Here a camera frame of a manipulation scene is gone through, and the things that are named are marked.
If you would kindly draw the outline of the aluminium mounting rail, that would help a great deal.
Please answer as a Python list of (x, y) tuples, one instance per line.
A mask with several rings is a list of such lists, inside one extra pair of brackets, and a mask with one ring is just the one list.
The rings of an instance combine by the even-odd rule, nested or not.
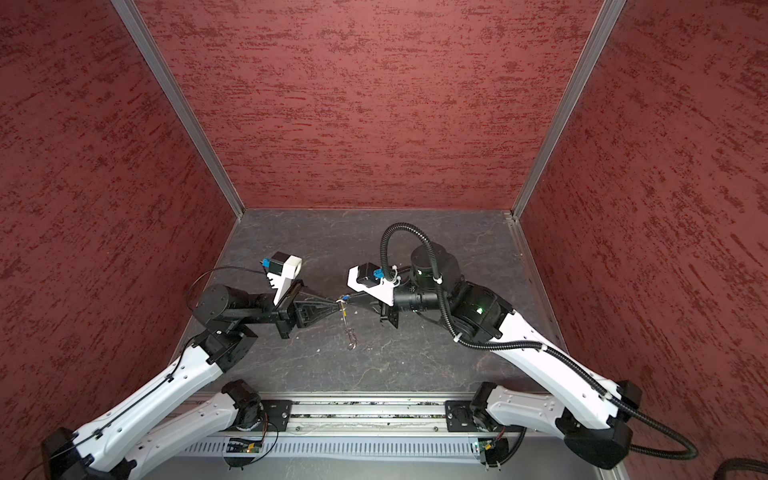
[[(288, 434), (298, 435), (405, 435), (450, 433), (446, 428), (445, 399), (404, 397), (302, 397), (294, 402)], [(201, 438), (219, 431), (237, 436), (262, 437), (261, 401), (243, 407), (226, 393), (217, 394), (174, 418), (165, 410), (133, 408), (123, 416), (112, 414), (112, 429), (127, 437), (145, 434), (156, 437), (162, 427), (175, 427), (184, 438)], [(526, 428), (561, 438), (567, 426), (605, 430), (617, 409), (607, 399), (591, 392), (577, 394), (567, 405), (553, 395), (513, 392), (496, 387), (480, 392), (470, 401), (479, 433), (498, 433)]]

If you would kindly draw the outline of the aluminium corner post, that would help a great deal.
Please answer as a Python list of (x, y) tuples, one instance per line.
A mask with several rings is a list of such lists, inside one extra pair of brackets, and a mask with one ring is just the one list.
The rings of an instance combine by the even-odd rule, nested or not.
[(625, 5), (625, 0), (605, 0), (602, 2), (595, 22), (558, 103), (551, 124), (547, 129), (529, 174), (511, 210), (511, 219), (513, 221), (521, 221), (525, 209), (533, 197), (534, 191), (544, 174), (560, 137), (579, 102)]
[(246, 207), (164, 59), (160, 48), (152, 37), (136, 3), (129, 0), (112, 0), (111, 4), (164, 92), (177, 118), (204, 161), (236, 219), (240, 220), (246, 211)]

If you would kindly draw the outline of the right circuit board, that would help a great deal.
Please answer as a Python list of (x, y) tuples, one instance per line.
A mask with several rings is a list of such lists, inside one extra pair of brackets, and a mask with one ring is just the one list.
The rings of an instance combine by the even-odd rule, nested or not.
[(500, 467), (509, 451), (509, 441), (506, 438), (482, 439), (476, 443), (476, 446), (480, 463), (489, 468)]

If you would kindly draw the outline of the left aluminium corner post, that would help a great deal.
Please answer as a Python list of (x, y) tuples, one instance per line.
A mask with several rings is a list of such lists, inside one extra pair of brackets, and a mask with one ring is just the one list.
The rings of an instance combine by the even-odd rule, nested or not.
[(164, 92), (177, 118), (204, 161), (236, 219), (240, 220), (246, 211), (246, 207), (164, 59), (160, 48), (152, 37), (136, 3), (129, 0), (112, 0), (111, 4)]

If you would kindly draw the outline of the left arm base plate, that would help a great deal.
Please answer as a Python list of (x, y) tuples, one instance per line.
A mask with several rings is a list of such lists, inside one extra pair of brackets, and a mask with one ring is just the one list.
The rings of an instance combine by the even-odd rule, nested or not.
[(264, 426), (284, 433), (288, 429), (294, 402), (288, 399), (263, 399), (261, 411)]

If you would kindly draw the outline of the small keys bunch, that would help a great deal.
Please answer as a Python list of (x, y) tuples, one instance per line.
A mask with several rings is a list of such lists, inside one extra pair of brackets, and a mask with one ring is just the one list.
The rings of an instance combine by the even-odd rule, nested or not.
[(346, 310), (347, 301), (344, 298), (341, 298), (338, 300), (338, 303), (340, 307), (341, 319), (342, 319), (344, 331), (347, 335), (347, 349), (352, 351), (357, 347), (358, 341), (357, 341), (357, 337), (354, 329), (349, 324), (347, 310)]

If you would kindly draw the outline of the circuit board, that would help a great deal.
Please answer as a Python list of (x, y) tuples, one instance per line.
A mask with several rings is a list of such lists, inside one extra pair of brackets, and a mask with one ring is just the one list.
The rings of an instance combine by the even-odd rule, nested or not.
[(480, 463), (489, 468), (500, 467), (509, 451), (509, 441), (506, 438), (482, 439), (476, 443), (476, 446)]
[(263, 440), (250, 438), (229, 438), (225, 452), (227, 454), (259, 454), (264, 446)]

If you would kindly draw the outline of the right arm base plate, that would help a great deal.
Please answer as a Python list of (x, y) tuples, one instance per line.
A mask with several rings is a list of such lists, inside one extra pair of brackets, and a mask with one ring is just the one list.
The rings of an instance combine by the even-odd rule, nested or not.
[(476, 425), (469, 400), (447, 400), (444, 403), (446, 428), (450, 433), (475, 433)]

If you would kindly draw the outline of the left circuit board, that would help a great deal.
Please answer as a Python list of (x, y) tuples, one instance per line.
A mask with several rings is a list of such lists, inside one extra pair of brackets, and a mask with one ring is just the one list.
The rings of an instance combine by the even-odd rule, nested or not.
[(264, 446), (263, 440), (250, 438), (229, 438), (225, 452), (227, 454), (259, 454)]

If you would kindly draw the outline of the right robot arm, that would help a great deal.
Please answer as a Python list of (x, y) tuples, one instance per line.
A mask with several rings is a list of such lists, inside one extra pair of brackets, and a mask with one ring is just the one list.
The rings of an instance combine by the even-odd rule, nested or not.
[(437, 312), (455, 342), (492, 352), (521, 370), (541, 394), (484, 382), (467, 405), (476, 429), (515, 427), (561, 439), (587, 463), (610, 470), (629, 454), (631, 416), (616, 406), (637, 408), (640, 390), (595, 374), (540, 334), (510, 302), (466, 280), (458, 260), (439, 244), (420, 245), (404, 268), (364, 263), (349, 270), (348, 286), (375, 300), (384, 320), (396, 325), (402, 311)]

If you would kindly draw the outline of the right aluminium corner post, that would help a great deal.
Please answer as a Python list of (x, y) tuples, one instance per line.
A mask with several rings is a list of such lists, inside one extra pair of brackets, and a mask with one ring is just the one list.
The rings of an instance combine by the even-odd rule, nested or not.
[(602, 2), (595, 22), (558, 103), (551, 124), (547, 129), (529, 174), (511, 210), (511, 219), (513, 221), (521, 221), (525, 209), (533, 197), (534, 191), (544, 174), (560, 137), (579, 102), (625, 5), (625, 0), (605, 0)]

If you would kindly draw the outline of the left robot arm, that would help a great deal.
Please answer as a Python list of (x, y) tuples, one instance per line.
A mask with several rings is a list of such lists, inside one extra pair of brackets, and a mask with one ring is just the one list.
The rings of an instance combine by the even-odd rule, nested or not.
[(187, 414), (167, 417), (184, 401), (232, 369), (257, 336), (255, 324), (274, 324), (281, 338), (337, 312), (337, 301), (290, 282), (279, 301), (222, 284), (208, 287), (194, 307), (204, 325), (178, 358), (121, 403), (75, 430), (59, 428), (41, 444), (48, 479), (138, 479), (167, 458), (208, 435), (233, 428), (269, 430), (260, 395), (245, 381)]

